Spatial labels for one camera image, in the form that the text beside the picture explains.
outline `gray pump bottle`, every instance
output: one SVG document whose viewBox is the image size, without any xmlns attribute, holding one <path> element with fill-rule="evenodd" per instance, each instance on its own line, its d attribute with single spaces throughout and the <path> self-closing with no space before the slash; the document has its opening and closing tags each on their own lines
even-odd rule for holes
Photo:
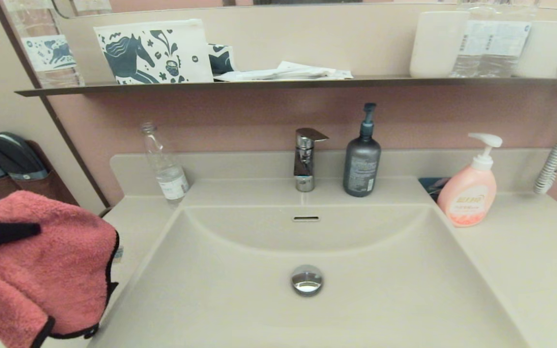
<svg viewBox="0 0 557 348">
<path fill-rule="evenodd" d="M 360 136 L 350 141 L 345 154 L 343 188 L 354 197 L 373 192 L 382 148 L 373 140 L 373 111 L 375 103 L 365 104 L 366 117 L 360 126 Z"/>
</svg>

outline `pink towel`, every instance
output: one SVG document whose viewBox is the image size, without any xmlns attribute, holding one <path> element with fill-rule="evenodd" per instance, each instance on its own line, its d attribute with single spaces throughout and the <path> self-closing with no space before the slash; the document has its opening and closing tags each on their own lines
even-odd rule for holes
<svg viewBox="0 0 557 348">
<path fill-rule="evenodd" d="M 0 245 L 0 340 L 8 348 L 38 348 L 47 336 L 94 335 L 117 285 L 115 229 L 76 205 L 28 191 L 0 200 L 0 222 L 41 228 Z"/>
</svg>

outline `faucet handle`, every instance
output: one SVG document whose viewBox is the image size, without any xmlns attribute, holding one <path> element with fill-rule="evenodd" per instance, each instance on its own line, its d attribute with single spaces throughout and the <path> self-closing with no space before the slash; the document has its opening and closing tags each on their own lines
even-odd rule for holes
<svg viewBox="0 0 557 348">
<path fill-rule="evenodd" d="M 296 130 L 296 147 L 307 150 L 313 148 L 317 141 L 327 140 L 328 137 L 313 128 L 298 128 Z"/>
</svg>

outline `pink soap bottle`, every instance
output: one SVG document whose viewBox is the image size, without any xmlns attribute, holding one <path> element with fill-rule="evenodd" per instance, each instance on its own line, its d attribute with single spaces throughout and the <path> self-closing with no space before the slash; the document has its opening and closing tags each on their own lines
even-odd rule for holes
<svg viewBox="0 0 557 348">
<path fill-rule="evenodd" d="M 497 185 L 491 167 L 492 148 L 502 146 L 502 139 L 485 133 L 470 133 L 487 146 L 471 165 L 463 168 L 448 181 L 440 192 L 438 205 L 455 227 L 470 227 L 481 222 L 496 197 Z"/>
</svg>

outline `pump nozzle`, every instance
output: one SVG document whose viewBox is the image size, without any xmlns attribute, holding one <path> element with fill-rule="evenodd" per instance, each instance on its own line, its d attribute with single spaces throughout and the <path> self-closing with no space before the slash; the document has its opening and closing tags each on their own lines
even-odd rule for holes
<svg viewBox="0 0 557 348">
<path fill-rule="evenodd" d="M 471 166 L 478 170 L 491 170 L 491 167 L 493 166 L 493 159 L 491 159 L 489 154 L 491 153 L 492 148 L 502 146 L 502 138 L 486 133 L 470 133 L 468 136 L 478 139 L 486 145 L 484 152 L 474 157 Z"/>
<path fill-rule="evenodd" d="M 366 103 L 364 111 L 366 113 L 365 120 L 360 125 L 360 136 L 371 137 L 373 136 L 373 112 L 375 111 L 376 103 Z"/>
</svg>

